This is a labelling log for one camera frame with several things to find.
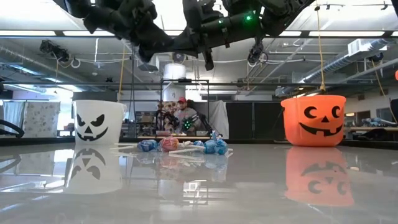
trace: person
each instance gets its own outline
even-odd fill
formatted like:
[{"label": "person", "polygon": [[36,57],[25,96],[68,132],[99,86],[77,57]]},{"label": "person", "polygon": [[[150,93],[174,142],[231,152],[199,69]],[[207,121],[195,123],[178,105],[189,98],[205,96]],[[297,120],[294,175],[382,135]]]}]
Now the person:
[{"label": "person", "polygon": [[[183,120],[192,117],[193,115],[197,114],[197,112],[194,109],[188,107],[188,101],[185,97],[180,97],[178,99],[178,103],[180,105],[180,109],[175,112],[174,116],[179,121],[176,132],[177,134],[181,134],[183,133],[182,130]],[[190,136],[196,135],[195,132],[199,126],[200,126],[200,120],[198,119],[192,124],[191,128],[188,129],[186,134]]]}]

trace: ceiling light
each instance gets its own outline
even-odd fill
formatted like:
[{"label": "ceiling light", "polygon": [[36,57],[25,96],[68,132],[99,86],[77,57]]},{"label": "ceiling light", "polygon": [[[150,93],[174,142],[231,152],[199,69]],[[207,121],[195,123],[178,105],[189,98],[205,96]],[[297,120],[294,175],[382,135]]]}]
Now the ceiling light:
[{"label": "ceiling light", "polygon": [[182,33],[182,30],[165,30],[164,32],[167,35],[175,36],[175,35],[180,35]]},{"label": "ceiling light", "polygon": [[310,37],[380,37],[384,31],[311,31]]},{"label": "ceiling light", "polygon": [[54,31],[0,30],[0,36],[55,36]]},{"label": "ceiling light", "polygon": [[302,97],[303,95],[305,95],[305,93],[300,94],[300,95],[297,95],[297,96],[295,96],[294,98],[300,98],[300,97]]},{"label": "ceiling light", "polygon": [[89,37],[89,36],[102,36],[102,37],[111,37],[114,36],[114,34],[108,32],[108,31],[95,31],[93,34],[91,34],[88,31],[63,31],[63,34],[65,36],[73,36],[73,37]]},{"label": "ceiling light", "polygon": [[283,31],[280,37],[298,37],[301,35],[301,31]]}]

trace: cable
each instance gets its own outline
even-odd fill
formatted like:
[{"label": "cable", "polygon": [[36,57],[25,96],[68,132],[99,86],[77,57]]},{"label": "cable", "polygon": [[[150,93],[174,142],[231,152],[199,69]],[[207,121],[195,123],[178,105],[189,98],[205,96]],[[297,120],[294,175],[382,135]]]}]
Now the cable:
[{"label": "cable", "polygon": [[322,55],[322,42],[321,42],[321,21],[319,19],[320,6],[318,4],[318,0],[316,0],[316,4],[317,4],[317,7],[315,8],[315,10],[317,10],[317,19],[318,19],[318,44],[319,44],[319,54],[320,54],[320,57],[321,57],[321,77],[322,77],[322,82],[321,82],[320,89],[321,89],[321,91],[326,91],[326,88],[325,88],[325,74],[323,73],[323,55]]},{"label": "cable", "polygon": [[121,97],[121,92],[122,92],[122,82],[123,82],[123,71],[124,71],[124,56],[126,54],[126,46],[123,45],[123,59],[122,59],[122,68],[120,69],[120,84],[119,84],[119,97],[118,97],[118,103],[120,103],[120,97]]},{"label": "cable", "polygon": [[[373,68],[376,67],[375,64],[374,64],[374,61],[373,60],[371,60],[371,61],[372,61],[372,64],[373,64]],[[376,73],[376,78],[377,78],[377,82],[379,83],[379,87],[380,87],[381,93],[383,94],[385,99],[388,99],[386,94],[384,93],[383,87],[382,87],[380,79],[379,79],[379,74],[377,74],[377,70],[375,70],[374,72]],[[390,112],[391,112],[392,118],[394,118],[394,121],[396,122],[396,124],[398,124],[397,118],[394,115],[394,112],[392,111],[392,108],[391,108],[391,100],[388,99],[388,101],[389,101],[389,108],[390,108]]]}]

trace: ventilation duct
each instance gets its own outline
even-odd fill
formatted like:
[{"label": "ventilation duct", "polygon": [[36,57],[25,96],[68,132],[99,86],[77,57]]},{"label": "ventilation duct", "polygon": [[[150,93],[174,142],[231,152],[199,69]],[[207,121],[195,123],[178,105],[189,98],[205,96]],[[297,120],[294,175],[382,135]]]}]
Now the ventilation duct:
[{"label": "ventilation duct", "polygon": [[[24,49],[18,44],[15,44],[9,40],[1,41],[0,58],[7,62],[23,62],[23,66],[29,70],[33,70],[37,73],[43,73],[50,77],[54,77],[56,73],[56,61],[45,59],[34,54],[30,50]],[[65,71],[64,68],[58,68],[58,75],[60,77],[78,81],[88,82],[88,80],[79,76],[76,73]]]},{"label": "ventilation duct", "polygon": [[[328,75],[357,60],[372,57],[373,55],[380,52],[382,48],[386,47],[389,44],[394,44],[394,43],[395,43],[394,39],[376,39],[376,40],[357,39],[348,45],[349,50],[344,51],[343,53],[337,55],[335,58],[326,62],[323,66],[323,73],[325,75]],[[319,66],[309,71],[305,75],[305,77],[299,81],[299,83],[311,83],[316,79],[320,78],[321,74],[322,74],[322,68],[321,66]],[[275,95],[287,96],[294,90],[295,87],[292,86],[279,88],[276,90]]]}]

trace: reflective floor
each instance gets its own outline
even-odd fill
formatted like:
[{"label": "reflective floor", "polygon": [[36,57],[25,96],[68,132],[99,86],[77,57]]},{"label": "reflective floor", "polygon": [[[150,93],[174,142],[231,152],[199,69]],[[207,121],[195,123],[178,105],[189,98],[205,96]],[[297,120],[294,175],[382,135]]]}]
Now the reflective floor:
[{"label": "reflective floor", "polygon": [[398,151],[0,147],[0,223],[398,223]]}]

